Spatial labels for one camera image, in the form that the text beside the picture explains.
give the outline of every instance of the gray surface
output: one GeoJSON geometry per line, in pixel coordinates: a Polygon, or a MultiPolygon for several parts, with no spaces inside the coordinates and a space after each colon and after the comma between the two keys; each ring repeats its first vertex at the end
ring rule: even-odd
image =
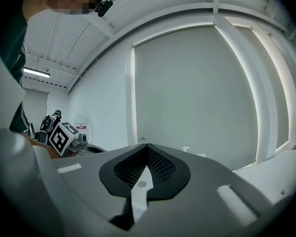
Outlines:
{"type": "MultiPolygon", "coordinates": [[[[44,148],[40,153],[49,157],[44,148]]],[[[0,130],[0,189],[17,213],[38,232],[64,236],[63,222],[42,182],[32,146],[22,135],[9,130],[0,130]]]]}
{"type": "Polygon", "coordinates": [[[23,108],[25,116],[33,123],[35,132],[39,132],[41,122],[46,116],[48,93],[25,89],[23,108]]]}
{"type": "Polygon", "coordinates": [[[135,235],[211,237],[224,236],[242,228],[242,223],[217,193],[223,185],[230,185],[238,195],[241,194],[241,199],[257,216],[271,207],[258,190],[221,164],[175,149],[157,147],[182,159],[189,166],[191,178],[173,199],[148,204],[147,211],[131,230],[135,235]]]}
{"type": "Polygon", "coordinates": [[[86,203],[91,210],[98,212],[104,219],[110,220],[116,215],[122,214],[126,199],[111,196],[102,184],[99,171],[102,165],[127,152],[130,147],[110,153],[99,153],[78,158],[62,158],[53,161],[56,168],[66,167],[79,163],[82,168],[61,174],[68,186],[74,189],[74,193],[86,203]]]}
{"type": "MultiPolygon", "coordinates": [[[[285,199],[277,202],[273,207],[268,209],[258,220],[253,222],[249,227],[238,229],[237,231],[231,233],[229,237],[256,237],[259,236],[262,230],[269,226],[273,221],[281,214],[292,197],[286,197],[285,199]]],[[[273,231],[276,232],[276,227],[273,225],[273,231]]]]}
{"type": "MultiPolygon", "coordinates": [[[[92,211],[110,218],[112,212],[119,209],[114,202],[116,197],[103,189],[98,169],[104,162],[137,146],[94,156],[57,159],[53,163],[57,168],[80,163],[82,169],[62,174],[62,178],[92,211]]],[[[190,168],[191,179],[173,199],[150,202],[147,211],[127,232],[128,236],[220,236],[242,228],[242,223],[217,193],[222,185],[231,185],[258,216],[270,208],[269,201],[258,190],[221,164],[175,149],[157,147],[184,160],[190,168]]]]}
{"type": "Polygon", "coordinates": [[[253,33],[252,30],[238,28],[238,30],[247,38],[253,48],[256,50],[257,54],[261,58],[265,65],[266,71],[270,78],[272,88],[275,95],[276,108],[277,108],[277,119],[278,119],[278,134],[277,134],[277,148],[282,146],[288,141],[289,132],[289,120],[288,120],[288,110],[287,102],[283,89],[283,85],[276,70],[276,67],[266,51],[265,47],[259,41],[258,37],[253,33]]]}
{"type": "Polygon", "coordinates": [[[24,94],[0,57],[0,128],[9,129],[24,94]]]}
{"type": "Polygon", "coordinates": [[[258,215],[270,208],[258,190],[221,164],[157,146],[184,160],[191,178],[173,199],[150,202],[131,230],[123,231],[108,219],[120,214],[125,198],[107,192],[98,170],[108,160],[135,147],[138,145],[93,156],[51,160],[44,148],[30,146],[21,135],[0,131],[0,187],[17,211],[48,236],[225,235],[242,228],[242,224],[218,196],[217,189],[222,185],[230,185],[258,215]],[[76,163],[82,168],[57,172],[56,167],[76,163]]]}
{"type": "Polygon", "coordinates": [[[138,137],[231,170],[255,161],[256,107],[245,72],[215,27],[174,32],[135,48],[138,137]]]}

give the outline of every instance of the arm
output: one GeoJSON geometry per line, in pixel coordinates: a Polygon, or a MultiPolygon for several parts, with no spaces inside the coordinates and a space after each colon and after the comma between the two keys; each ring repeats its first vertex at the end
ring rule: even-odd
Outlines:
{"type": "Polygon", "coordinates": [[[48,0],[24,0],[22,11],[24,18],[28,21],[32,16],[47,9],[48,0]]]}
{"type": "Polygon", "coordinates": [[[27,136],[25,133],[21,133],[29,142],[32,146],[39,146],[39,147],[43,147],[47,150],[48,154],[49,154],[49,157],[51,159],[58,159],[58,158],[61,158],[60,155],[57,153],[57,151],[53,148],[53,147],[50,147],[48,145],[45,145],[43,143],[40,143],[36,140],[33,140],[32,138],[30,138],[29,136],[27,136]]]}

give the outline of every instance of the ceiling light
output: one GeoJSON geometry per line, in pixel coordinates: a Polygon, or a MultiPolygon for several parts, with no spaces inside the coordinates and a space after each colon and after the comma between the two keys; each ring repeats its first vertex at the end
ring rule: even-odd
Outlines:
{"type": "Polygon", "coordinates": [[[25,67],[24,67],[23,71],[26,72],[26,73],[31,73],[31,74],[41,76],[41,77],[49,78],[49,76],[50,76],[50,74],[48,74],[48,73],[40,72],[40,71],[37,71],[37,70],[34,70],[34,69],[25,68],[25,67]]]}

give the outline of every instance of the dark green shirt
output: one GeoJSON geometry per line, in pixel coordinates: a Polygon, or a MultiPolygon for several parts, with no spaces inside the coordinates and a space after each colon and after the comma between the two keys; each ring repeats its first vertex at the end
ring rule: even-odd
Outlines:
{"type": "MultiPolygon", "coordinates": [[[[0,57],[20,85],[25,65],[22,45],[27,26],[22,6],[19,6],[0,30],[0,57]]],[[[21,103],[14,115],[10,130],[21,133],[28,128],[29,123],[23,111],[23,103],[21,103]]]]}

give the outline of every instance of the ceiling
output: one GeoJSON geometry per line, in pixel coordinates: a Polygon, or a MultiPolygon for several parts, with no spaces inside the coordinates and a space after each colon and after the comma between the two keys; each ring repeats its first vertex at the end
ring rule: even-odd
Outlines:
{"type": "Polygon", "coordinates": [[[50,73],[42,78],[24,73],[24,87],[69,92],[85,69],[110,44],[158,17],[189,9],[221,9],[259,17],[291,38],[296,25],[279,0],[114,0],[103,18],[96,13],[64,15],[43,11],[28,21],[26,67],[50,73]]]}

